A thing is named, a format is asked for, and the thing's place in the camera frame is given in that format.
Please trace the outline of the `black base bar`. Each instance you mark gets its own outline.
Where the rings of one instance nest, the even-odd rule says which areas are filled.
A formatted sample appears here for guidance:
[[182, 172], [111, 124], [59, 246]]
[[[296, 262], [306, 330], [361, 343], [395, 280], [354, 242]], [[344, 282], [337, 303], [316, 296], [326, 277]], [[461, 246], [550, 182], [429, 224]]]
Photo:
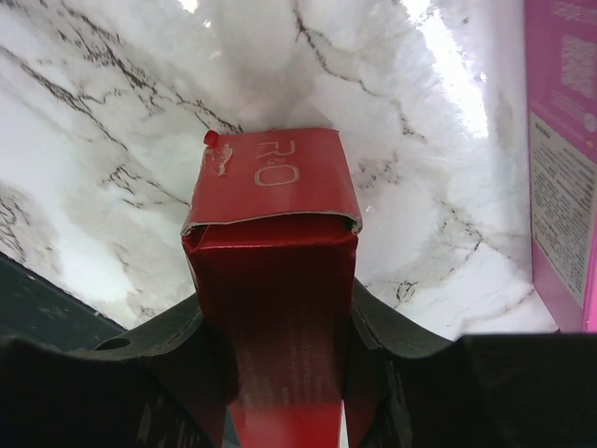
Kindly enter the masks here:
[[93, 349], [124, 328], [6, 255], [1, 256], [1, 335], [62, 351]]

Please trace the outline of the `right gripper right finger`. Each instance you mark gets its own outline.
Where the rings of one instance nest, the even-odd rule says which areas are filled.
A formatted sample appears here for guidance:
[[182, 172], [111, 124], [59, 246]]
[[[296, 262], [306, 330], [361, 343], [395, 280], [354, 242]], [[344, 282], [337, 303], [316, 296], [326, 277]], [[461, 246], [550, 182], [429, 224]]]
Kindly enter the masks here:
[[592, 447], [596, 338], [449, 341], [356, 284], [343, 398], [353, 447]]

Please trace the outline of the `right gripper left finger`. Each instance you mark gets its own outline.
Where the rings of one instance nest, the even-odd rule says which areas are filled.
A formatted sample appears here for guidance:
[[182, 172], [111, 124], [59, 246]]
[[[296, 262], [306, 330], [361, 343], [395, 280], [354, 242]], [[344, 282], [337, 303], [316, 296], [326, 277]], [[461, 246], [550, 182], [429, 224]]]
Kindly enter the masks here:
[[63, 352], [1, 340], [4, 447], [230, 447], [233, 429], [197, 297]]

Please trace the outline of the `red metallic toothpaste box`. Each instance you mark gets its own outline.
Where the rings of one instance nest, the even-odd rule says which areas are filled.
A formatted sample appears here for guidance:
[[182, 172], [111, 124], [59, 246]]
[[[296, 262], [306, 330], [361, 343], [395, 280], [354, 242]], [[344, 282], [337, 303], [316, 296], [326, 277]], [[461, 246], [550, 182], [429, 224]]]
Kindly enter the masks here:
[[182, 246], [244, 447], [336, 447], [358, 234], [337, 131], [208, 132]]

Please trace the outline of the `pink toothpaste box diagonal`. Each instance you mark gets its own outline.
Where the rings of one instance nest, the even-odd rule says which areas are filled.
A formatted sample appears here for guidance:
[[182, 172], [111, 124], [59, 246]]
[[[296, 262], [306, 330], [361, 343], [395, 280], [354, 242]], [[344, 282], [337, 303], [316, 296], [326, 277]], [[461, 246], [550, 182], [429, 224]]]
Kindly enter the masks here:
[[596, 330], [596, 4], [524, 5], [533, 282], [562, 332]]

